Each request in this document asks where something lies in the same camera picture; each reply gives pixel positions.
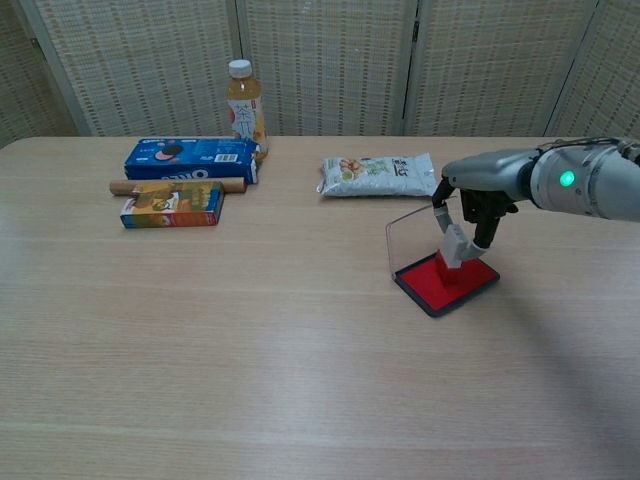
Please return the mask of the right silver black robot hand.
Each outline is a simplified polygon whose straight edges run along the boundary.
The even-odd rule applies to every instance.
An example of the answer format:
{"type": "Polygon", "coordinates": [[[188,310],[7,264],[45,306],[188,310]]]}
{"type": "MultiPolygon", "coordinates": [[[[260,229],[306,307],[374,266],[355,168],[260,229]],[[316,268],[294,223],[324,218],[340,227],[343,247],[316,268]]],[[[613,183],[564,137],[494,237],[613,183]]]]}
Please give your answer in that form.
{"type": "Polygon", "coordinates": [[[441,254],[449,268],[481,257],[494,240],[500,220],[530,197],[525,179],[538,157],[535,149],[505,149],[448,163],[432,196],[434,216],[445,235],[441,254]],[[449,214],[447,199],[461,194],[464,219],[475,226],[469,240],[449,214]]]}

